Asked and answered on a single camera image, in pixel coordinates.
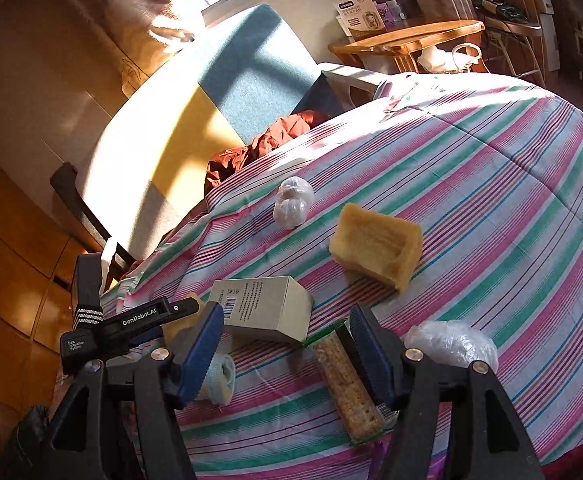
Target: bed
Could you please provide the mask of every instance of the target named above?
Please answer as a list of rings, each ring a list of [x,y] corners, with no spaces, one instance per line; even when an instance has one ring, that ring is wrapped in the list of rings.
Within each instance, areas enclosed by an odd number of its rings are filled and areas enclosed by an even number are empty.
[[[583,443],[583,113],[497,75],[400,75],[384,95],[214,189],[104,295],[105,312],[163,295],[206,299],[222,278],[289,274],[315,301],[310,334],[355,304],[398,335],[425,319],[463,319],[494,340],[497,375],[551,462]],[[312,184],[316,204],[284,231],[272,207],[293,174]],[[347,202],[422,225],[404,295],[332,261]],[[310,350],[228,336],[221,349],[237,368],[230,405],[178,412],[198,476],[367,478],[372,444],[350,445]],[[448,430],[442,409],[432,475]]]

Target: yellow foam cushion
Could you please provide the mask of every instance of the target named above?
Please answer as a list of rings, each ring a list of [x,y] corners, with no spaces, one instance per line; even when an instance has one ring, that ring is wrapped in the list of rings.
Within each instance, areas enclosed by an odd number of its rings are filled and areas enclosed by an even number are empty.
[[[405,292],[423,253],[420,225],[345,204],[329,242],[334,260]]]
[[[176,334],[178,334],[178,332],[180,332],[182,329],[193,327],[196,324],[196,321],[198,321],[198,318],[202,314],[205,306],[207,305],[193,292],[180,299],[184,300],[185,298],[194,298],[198,302],[198,312],[182,317],[180,319],[176,319],[175,321],[170,321],[169,323],[165,323],[163,325],[163,337],[165,338],[165,342],[167,344],[171,343],[172,339],[176,337]]]
[[[200,71],[185,51],[165,63],[118,111],[91,160],[78,168],[81,197],[136,259],[152,254],[204,198],[210,158],[244,146],[199,85]]]

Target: brown fabric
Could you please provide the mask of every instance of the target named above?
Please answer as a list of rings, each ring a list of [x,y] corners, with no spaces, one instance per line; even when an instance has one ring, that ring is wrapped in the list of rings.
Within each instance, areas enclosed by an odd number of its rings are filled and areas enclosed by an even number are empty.
[[[205,194],[221,182],[242,170],[256,159],[273,152],[276,148],[292,139],[306,134],[314,126],[324,123],[330,117],[314,110],[281,117],[269,126],[265,133],[254,137],[248,146],[231,148],[214,155],[207,165],[205,177]]]

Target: wall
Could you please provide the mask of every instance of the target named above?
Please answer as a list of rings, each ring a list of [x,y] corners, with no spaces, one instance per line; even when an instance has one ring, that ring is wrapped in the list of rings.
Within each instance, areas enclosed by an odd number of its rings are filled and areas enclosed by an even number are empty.
[[[205,10],[203,17],[207,25],[214,25],[257,4],[271,5],[289,23],[316,62],[338,62],[327,49],[328,44],[345,39],[335,20],[332,0],[228,0]]]
[[[0,0],[0,166],[79,236],[49,178],[88,156],[126,100],[120,88],[107,52],[65,0]]]

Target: metal screw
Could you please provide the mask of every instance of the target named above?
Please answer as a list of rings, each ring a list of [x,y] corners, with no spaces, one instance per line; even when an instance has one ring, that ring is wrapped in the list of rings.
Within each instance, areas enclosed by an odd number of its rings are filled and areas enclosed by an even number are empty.
[[[484,361],[474,361],[471,366],[475,372],[485,375],[489,371],[489,365]]]
[[[423,359],[423,353],[418,348],[408,348],[405,351],[405,357],[410,361],[421,361]]]
[[[169,357],[169,350],[166,348],[156,348],[155,351],[152,352],[152,359],[154,361],[164,361]]]
[[[99,359],[92,359],[91,361],[87,361],[85,363],[85,370],[88,372],[97,372],[100,370],[101,362]]]

